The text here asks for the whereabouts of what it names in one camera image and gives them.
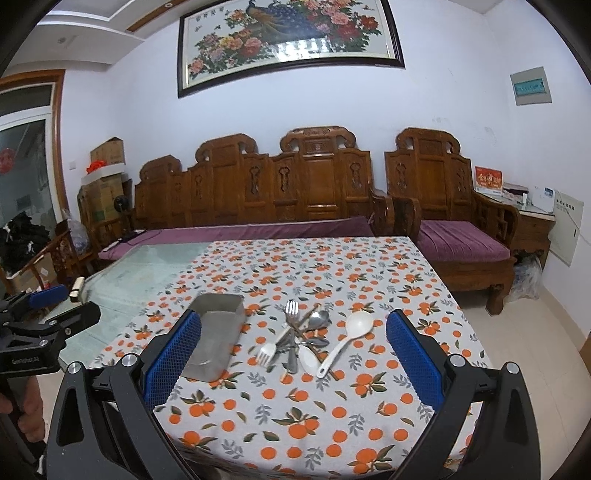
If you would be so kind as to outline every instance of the electrical panel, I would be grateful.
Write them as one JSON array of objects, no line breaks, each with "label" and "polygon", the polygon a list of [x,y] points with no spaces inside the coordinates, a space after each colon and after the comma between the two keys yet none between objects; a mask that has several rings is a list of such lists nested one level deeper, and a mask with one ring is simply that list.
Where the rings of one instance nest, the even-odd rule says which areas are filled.
[{"label": "electrical panel", "polygon": [[573,262],[574,250],[579,240],[579,230],[583,220],[584,203],[556,190],[554,216],[556,223],[548,238],[550,251],[568,266]]}]

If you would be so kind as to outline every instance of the flower painting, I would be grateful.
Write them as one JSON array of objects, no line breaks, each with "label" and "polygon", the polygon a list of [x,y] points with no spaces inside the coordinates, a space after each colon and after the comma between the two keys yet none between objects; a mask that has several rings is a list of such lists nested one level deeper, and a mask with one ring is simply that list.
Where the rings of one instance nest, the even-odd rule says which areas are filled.
[{"label": "flower painting", "polygon": [[388,0],[231,0],[181,18],[178,88],[281,67],[404,66]]}]

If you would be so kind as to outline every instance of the red decoration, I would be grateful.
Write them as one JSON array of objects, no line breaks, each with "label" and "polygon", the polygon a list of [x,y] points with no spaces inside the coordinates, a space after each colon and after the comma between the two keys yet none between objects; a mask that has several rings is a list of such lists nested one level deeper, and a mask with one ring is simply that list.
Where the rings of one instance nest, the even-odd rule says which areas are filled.
[{"label": "red decoration", "polygon": [[0,151],[0,174],[4,175],[12,170],[16,153],[12,148]]},{"label": "red decoration", "polygon": [[86,173],[91,173],[99,168],[106,167],[107,163],[104,160],[95,160],[86,169]]}]

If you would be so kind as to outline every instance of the carved wooden backrest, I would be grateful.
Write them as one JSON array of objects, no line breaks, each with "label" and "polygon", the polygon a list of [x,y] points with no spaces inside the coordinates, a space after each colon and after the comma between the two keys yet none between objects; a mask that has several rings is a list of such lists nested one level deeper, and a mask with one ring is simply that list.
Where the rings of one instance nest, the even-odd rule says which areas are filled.
[{"label": "carved wooden backrest", "polygon": [[144,164],[139,171],[140,184],[135,188],[135,215],[138,219],[150,218],[150,224],[139,220],[141,227],[166,228],[168,225],[184,226],[176,205],[182,198],[182,166],[172,155],[157,158]]},{"label": "carved wooden backrest", "polygon": [[244,134],[202,144],[186,172],[174,157],[146,163],[136,185],[136,217],[145,228],[238,225],[369,215],[369,152],[342,127],[302,128],[282,153],[256,153]]},{"label": "carved wooden backrest", "polygon": [[256,142],[245,134],[208,140],[197,149],[197,164],[189,168],[192,225],[245,223],[242,156],[255,151]]},{"label": "carved wooden backrest", "polygon": [[[356,148],[355,136],[344,127],[291,130],[281,150],[297,152],[300,218],[326,220],[369,214],[372,169],[369,152]],[[276,184],[289,181],[288,166],[276,170]]]},{"label": "carved wooden backrest", "polygon": [[385,153],[388,193],[418,199],[423,218],[470,221],[472,167],[460,155],[457,139],[439,130],[407,128],[396,146]]}]

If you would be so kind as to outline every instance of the white ladle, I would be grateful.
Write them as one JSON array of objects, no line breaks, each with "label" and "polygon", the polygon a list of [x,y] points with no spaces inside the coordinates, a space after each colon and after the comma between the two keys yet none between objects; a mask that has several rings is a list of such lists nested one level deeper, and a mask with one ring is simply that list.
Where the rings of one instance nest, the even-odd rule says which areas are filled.
[{"label": "white ladle", "polygon": [[355,340],[356,338],[362,337],[363,335],[371,332],[371,329],[374,327],[374,320],[373,317],[364,310],[360,310],[359,312],[354,312],[347,320],[345,320],[345,328],[347,330],[347,336],[343,338],[339,344],[332,350],[331,353],[324,359],[322,365],[316,372],[316,376],[318,378],[324,378],[328,373],[331,365],[334,363],[337,355],[340,351],[345,348],[347,343],[351,340]]},{"label": "white ladle", "polygon": [[304,345],[299,338],[296,338],[295,342],[298,345],[297,355],[300,358],[300,363],[304,368],[304,372],[306,372],[308,375],[316,375],[316,372],[320,367],[320,362],[314,353],[312,353],[312,350],[306,347],[306,345]]}]

